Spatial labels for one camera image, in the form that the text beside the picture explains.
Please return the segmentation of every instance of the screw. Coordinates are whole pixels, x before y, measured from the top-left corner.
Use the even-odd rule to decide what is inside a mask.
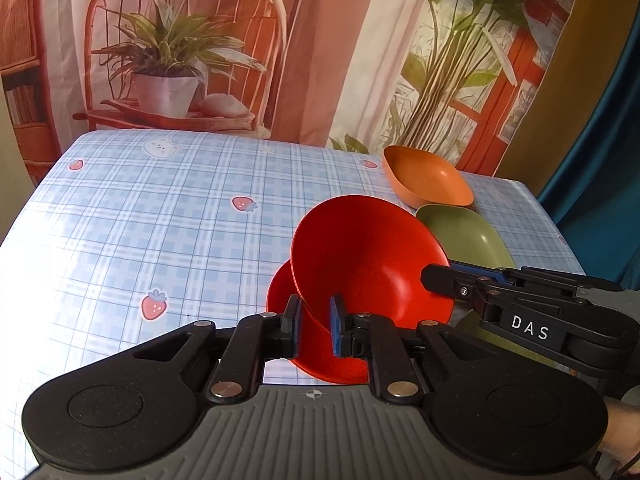
[[[391,383],[386,390],[394,397],[411,397],[418,393],[419,388],[417,384],[409,381],[396,381]]]
[[[242,386],[233,381],[222,381],[221,383],[216,383],[211,387],[211,393],[216,397],[229,399],[240,395],[242,393]]]

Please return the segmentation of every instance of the white flower pot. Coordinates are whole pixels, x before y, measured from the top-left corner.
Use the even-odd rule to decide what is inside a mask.
[[[198,87],[196,76],[157,77],[132,74],[131,81],[143,112],[176,118],[186,117]]]

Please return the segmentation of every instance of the grey ribbed plate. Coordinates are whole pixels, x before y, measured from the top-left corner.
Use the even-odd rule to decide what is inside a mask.
[[[383,404],[368,386],[263,385],[247,402],[210,409],[156,462],[112,474],[44,465],[29,480],[484,480],[516,478],[457,457],[416,408]],[[527,480],[593,479],[583,468]]]

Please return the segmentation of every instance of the green bowl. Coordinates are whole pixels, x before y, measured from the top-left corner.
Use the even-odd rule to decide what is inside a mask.
[[[427,204],[418,209],[415,216],[440,242],[449,260],[491,269],[515,267],[500,235],[489,222],[471,209]],[[480,328],[480,316],[473,310],[460,319],[456,328],[539,363],[556,366],[551,359]]]

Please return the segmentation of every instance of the blue plaid tablecloth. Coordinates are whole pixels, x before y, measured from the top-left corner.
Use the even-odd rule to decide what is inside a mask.
[[[522,184],[465,178],[517,266],[582,272]],[[0,478],[36,465],[20,414],[37,386],[194,320],[262,311],[300,219],[342,194],[403,206],[375,156],[191,132],[82,136],[0,247]],[[155,320],[148,297],[166,308]],[[265,378],[317,383],[286,361]]]

